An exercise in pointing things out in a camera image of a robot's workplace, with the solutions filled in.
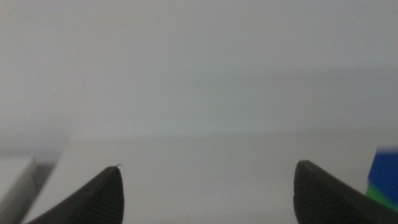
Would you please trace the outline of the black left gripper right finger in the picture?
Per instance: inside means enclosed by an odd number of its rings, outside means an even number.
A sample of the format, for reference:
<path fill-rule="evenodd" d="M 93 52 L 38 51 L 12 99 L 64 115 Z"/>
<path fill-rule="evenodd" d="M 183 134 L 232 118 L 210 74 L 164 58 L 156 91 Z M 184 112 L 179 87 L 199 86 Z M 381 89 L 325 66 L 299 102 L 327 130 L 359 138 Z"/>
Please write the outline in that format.
<path fill-rule="evenodd" d="M 294 212 L 299 223 L 397 224 L 397 212 L 368 198 L 311 161 L 294 175 Z"/>

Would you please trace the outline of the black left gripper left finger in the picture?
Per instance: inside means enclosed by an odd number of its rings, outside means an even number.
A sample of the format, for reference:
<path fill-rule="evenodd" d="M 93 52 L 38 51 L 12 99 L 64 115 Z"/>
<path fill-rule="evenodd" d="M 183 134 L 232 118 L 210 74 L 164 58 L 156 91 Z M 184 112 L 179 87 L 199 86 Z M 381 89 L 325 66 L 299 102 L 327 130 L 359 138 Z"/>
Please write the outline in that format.
<path fill-rule="evenodd" d="M 29 224 L 122 224 L 123 217 L 121 171 L 110 166 Z"/>

